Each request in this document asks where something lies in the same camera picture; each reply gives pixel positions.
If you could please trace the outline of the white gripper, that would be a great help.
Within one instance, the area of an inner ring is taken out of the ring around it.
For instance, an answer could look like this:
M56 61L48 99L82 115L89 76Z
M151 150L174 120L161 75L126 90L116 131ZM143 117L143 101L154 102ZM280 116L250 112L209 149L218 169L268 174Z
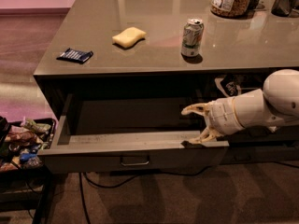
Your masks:
M231 135L244 129L235 113L235 98L220 98L208 103L197 103L184 107L182 115L195 113L205 116L205 129L189 142L193 145L203 144L215 138Z

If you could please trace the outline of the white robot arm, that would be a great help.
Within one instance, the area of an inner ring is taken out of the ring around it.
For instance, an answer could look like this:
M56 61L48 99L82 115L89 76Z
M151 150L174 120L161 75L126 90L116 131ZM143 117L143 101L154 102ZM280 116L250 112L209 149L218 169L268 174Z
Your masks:
M278 70L269 75L261 89L208 103L184 107L182 115L195 113L204 118L206 127L191 144L203 144L250 127L276 128L299 122L299 72Z

